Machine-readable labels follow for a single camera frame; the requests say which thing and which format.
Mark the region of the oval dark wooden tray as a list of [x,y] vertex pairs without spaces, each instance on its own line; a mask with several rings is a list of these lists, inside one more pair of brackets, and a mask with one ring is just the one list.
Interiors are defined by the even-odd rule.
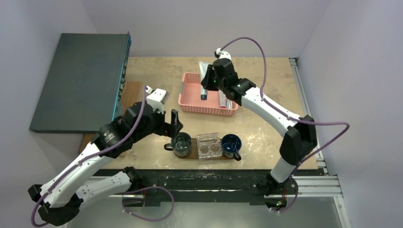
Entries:
[[196,138],[192,138],[191,153],[177,157],[188,160],[229,160],[222,151],[220,140],[199,143]]

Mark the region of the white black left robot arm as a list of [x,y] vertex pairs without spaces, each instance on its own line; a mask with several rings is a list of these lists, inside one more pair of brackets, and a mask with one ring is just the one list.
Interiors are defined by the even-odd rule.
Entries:
[[[182,129],[178,111],[171,111],[171,121],[165,121],[165,111],[147,101],[135,103],[122,116],[103,125],[84,150],[48,183],[32,185],[28,193],[35,202],[31,223],[39,228],[48,224],[62,226],[74,219],[90,204],[114,194],[137,194],[156,189],[145,181],[134,167],[125,167],[117,174],[93,184],[87,184],[103,166],[134,143],[156,134],[174,138]],[[42,223],[36,222],[40,216]]]

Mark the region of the pink perforated plastic basket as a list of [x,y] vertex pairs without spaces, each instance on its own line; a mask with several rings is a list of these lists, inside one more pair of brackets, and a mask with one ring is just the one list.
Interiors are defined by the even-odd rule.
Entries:
[[221,116],[233,116],[239,105],[232,103],[232,108],[219,106],[219,94],[217,91],[209,91],[207,100],[201,100],[200,74],[186,72],[182,76],[182,84],[179,92],[178,104],[183,112],[212,114]]

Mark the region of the clear crystal toothbrush holder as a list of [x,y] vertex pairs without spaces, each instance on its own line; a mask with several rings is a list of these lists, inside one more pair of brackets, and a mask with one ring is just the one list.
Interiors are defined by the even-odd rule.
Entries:
[[198,157],[201,160],[216,159],[222,156],[221,139],[218,133],[196,136]]

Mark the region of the dark green grey mug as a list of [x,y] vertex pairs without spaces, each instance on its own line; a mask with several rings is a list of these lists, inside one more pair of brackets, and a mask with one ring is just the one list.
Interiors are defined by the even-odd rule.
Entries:
[[164,145],[164,149],[173,151],[177,157],[186,157],[192,152],[192,138],[187,133],[179,132],[170,143]]

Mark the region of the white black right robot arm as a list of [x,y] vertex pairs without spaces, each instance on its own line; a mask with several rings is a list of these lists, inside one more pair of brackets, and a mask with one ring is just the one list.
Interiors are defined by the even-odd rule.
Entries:
[[317,146],[314,119],[301,117],[261,92],[255,83],[239,78],[232,61],[221,58],[209,64],[199,63],[201,87],[208,91],[221,91],[227,99],[257,114],[269,123],[283,138],[280,145],[280,159],[267,177],[267,188],[279,193],[285,188],[285,181]]

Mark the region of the navy blue mug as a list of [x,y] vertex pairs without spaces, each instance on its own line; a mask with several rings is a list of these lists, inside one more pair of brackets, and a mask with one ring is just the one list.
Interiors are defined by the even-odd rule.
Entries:
[[235,134],[227,134],[221,139],[222,154],[228,159],[241,160],[240,149],[242,141],[239,136]]

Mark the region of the white grey toothpaste tube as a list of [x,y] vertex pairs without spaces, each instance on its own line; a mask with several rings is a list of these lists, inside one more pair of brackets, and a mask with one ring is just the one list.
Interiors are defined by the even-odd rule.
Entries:
[[209,69],[209,63],[200,61],[199,62],[199,69],[200,69],[200,94],[201,94],[201,100],[205,101],[207,100],[208,97],[208,90],[205,89],[205,85],[208,80],[208,69]]

